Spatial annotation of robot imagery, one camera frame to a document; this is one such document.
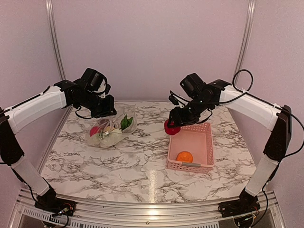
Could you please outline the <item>dark red toy fruit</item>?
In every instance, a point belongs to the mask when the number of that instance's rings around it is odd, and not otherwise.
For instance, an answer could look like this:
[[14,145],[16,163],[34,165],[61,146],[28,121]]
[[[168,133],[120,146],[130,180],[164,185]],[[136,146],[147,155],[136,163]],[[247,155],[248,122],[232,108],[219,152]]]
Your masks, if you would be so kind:
[[164,130],[168,135],[176,135],[180,132],[181,127],[176,126],[174,121],[167,119],[164,123]]

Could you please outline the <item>bright red toy fruit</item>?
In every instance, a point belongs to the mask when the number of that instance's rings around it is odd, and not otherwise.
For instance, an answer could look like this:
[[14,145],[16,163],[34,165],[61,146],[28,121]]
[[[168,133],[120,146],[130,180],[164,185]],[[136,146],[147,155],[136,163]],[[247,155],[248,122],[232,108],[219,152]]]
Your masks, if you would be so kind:
[[92,137],[93,135],[95,135],[95,134],[97,134],[97,133],[99,133],[99,132],[100,132],[100,127],[94,126],[94,127],[90,130],[89,135],[90,135],[90,137]]

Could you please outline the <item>clear zip top bag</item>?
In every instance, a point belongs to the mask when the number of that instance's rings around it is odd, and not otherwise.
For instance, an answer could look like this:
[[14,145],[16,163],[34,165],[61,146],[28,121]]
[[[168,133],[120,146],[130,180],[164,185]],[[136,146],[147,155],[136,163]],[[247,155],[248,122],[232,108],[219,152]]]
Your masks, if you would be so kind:
[[[117,111],[116,115],[101,118],[95,123],[94,126],[100,127],[99,133],[111,131],[115,128],[120,129],[120,127],[121,127],[120,122],[123,119],[124,115],[127,114],[129,118],[133,117],[133,122],[127,129],[123,130],[122,133],[124,133],[128,136],[131,135],[133,132],[135,132],[135,130],[137,128],[136,105],[116,103],[114,107]],[[90,137],[89,132],[85,137],[87,144],[89,146],[101,148],[99,146],[99,143],[100,143],[99,137],[98,137],[99,133]]]

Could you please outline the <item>white long toy vegetable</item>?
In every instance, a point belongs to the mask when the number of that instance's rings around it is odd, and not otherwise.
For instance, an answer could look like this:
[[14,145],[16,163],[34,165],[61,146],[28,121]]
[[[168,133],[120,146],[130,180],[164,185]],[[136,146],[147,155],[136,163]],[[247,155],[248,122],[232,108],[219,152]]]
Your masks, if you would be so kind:
[[128,135],[122,133],[121,129],[113,129],[107,132],[99,133],[99,146],[101,148],[108,148],[116,145],[121,140],[125,139]]

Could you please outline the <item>pink plastic basket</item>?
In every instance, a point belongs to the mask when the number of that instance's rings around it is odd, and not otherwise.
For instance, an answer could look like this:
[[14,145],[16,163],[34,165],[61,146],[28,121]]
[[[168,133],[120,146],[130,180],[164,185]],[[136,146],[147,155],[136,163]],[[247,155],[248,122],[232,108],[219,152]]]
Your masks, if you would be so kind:
[[[176,160],[180,152],[189,152],[192,162]],[[167,168],[175,171],[188,171],[207,174],[214,166],[213,136],[208,122],[181,127],[170,136]]]

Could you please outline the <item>orange toy fruit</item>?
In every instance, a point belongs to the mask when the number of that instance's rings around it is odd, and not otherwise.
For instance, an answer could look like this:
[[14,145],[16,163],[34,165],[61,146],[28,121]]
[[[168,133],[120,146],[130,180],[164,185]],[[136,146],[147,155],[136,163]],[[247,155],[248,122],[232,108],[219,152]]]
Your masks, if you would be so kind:
[[178,153],[175,160],[179,161],[179,162],[192,163],[193,155],[188,151],[182,151],[182,152]]

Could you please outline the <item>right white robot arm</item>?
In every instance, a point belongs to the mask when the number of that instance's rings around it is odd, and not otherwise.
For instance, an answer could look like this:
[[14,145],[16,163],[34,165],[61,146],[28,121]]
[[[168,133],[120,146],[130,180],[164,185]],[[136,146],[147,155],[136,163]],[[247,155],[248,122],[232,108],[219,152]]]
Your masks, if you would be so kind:
[[180,85],[191,101],[178,105],[178,100],[173,98],[174,95],[169,96],[169,100],[176,106],[170,111],[169,119],[164,124],[167,134],[174,135],[178,132],[177,129],[183,126],[200,123],[200,115],[204,111],[213,110],[220,105],[249,117],[271,132],[263,156],[243,190],[245,195],[235,203],[238,212],[247,212],[254,205],[252,197],[255,197],[271,180],[286,156],[291,140],[290,107],[281,107],[264,101],[221,79],[206,84],[193,74],[184,78]]

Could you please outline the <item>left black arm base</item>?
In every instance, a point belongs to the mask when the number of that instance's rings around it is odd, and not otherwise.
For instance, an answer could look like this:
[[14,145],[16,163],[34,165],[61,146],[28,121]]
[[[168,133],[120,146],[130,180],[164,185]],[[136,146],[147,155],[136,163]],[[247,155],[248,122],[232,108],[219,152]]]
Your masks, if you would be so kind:
[[56,214],[56,215],[59,215],[60,214],[59,212],[63,211],[63,209],[68,208],[68,210],[64,214],[67,214],[69,217],[71,217],[74,214],[74,211],[76,208],[76,202],[72,201],[72,200],[67,200],[67,199],[54,198],[54,200],[51,200],[47,204],[42,199],[39,199],[35,203],[35,207],[38,209],[52,212],[53,214]]

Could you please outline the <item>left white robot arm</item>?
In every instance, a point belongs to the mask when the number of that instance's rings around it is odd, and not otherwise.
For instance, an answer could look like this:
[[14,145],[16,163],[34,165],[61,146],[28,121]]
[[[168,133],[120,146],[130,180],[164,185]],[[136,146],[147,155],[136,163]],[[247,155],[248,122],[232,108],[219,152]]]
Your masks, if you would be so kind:
[[116,115],[114,97],[107,90],[100,93],[97,90],[86,88],[79,80],[64,80],[0,112],[0,157],[42,197],[41,203],[49,211],[58,210],[60,201],[52,187],[25,157],[15,135],[48,113],[69,106],[89,109],[92,118]]

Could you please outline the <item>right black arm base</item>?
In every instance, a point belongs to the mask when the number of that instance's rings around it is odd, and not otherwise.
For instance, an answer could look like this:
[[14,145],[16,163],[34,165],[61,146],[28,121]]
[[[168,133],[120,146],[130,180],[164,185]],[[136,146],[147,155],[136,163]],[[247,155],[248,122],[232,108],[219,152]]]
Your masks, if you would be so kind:
[[230,200],[221,202],[218,205],[218,211],[221,213],[223,218],[250,213],[260,210],[260,208],[261,207],[257,199],[253,202],[249,202],[246,199]]

